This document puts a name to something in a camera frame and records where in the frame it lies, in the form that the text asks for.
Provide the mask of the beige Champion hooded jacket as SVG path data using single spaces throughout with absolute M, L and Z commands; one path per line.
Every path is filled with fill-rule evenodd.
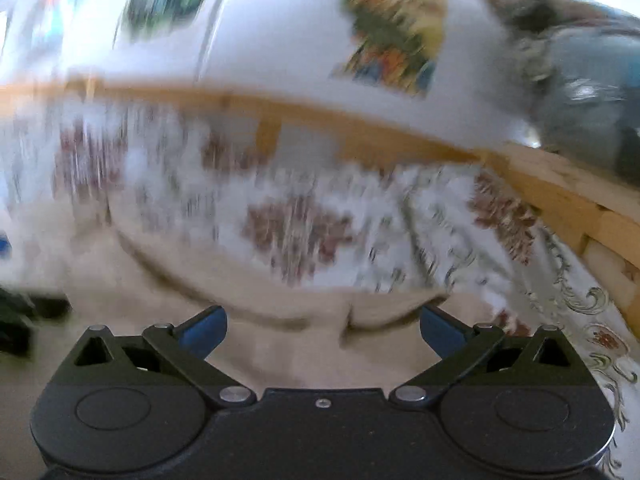
M 29 413 L 64 356 L 91 325 L 120 334 L 180 323 L 209 304 L 229 315 L 210 362 L 255 391 L 393 388 L 436 360 L 416 315 L 433 287 L 374 294 L 349 287 L 291 288 L 217 249 L 117 231 L 53 233 L 13 245 L 1 265 L 9 289 L 63 295 L 72 312 L 38 330 L 34 357 L 1 362 L 1 473 L 28 479 L 42 465 Z

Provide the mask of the plastic bag of clothes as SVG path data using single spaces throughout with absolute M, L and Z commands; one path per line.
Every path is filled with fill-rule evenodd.
M 639 182 L 639 19 L 589 0 L 485 0 L 545 150 Z

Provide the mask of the floral patterned white bedspread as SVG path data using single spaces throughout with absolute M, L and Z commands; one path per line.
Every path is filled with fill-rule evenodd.
M 312 148 L 263 162 L 219 120 L 61 96 L 1 121 L 1 232 L 117 231 L 217 249 L 291 288 L 433 287 L 463 322 L 558 326 L 602 388 L 602 468 L 639 474 L 639 344 L 610 292 L 511 185 L 472 164 L 323 168 Z

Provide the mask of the orange haired anime poster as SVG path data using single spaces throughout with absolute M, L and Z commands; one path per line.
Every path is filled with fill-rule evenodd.
M 28 62 L 61 50 L 79 3 L 80 0 L 38 0 L 23 29 Z

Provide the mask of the wooden bed frame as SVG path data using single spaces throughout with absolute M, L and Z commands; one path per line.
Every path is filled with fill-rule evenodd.
M 379 170 L 403 162 L 480 162 L 508 181 L 576 254 L 586 257 L 588 268 L 622 305 L 629 326 L 639 327 L 639 191 L 598 170 L 515 143 L 497 151 L 467 150 L 392 122 L 309 102 L 173 81 L 142 84 L 80 77 L 5 84 L 1 109 L 9 113 L 18 103 L 67 93 L 250 115 L 258 121 L 256 151 L 265 157 L 276 152 L 283 126 L 293 124 L 330 136 L 341 159 L 358 160 Z

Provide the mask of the landscape poster on wall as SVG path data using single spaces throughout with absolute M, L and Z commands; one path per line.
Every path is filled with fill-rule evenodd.
M 355 51 L 337 76 L 426 96 L 445 39 L 448 0 L 342 0 Z

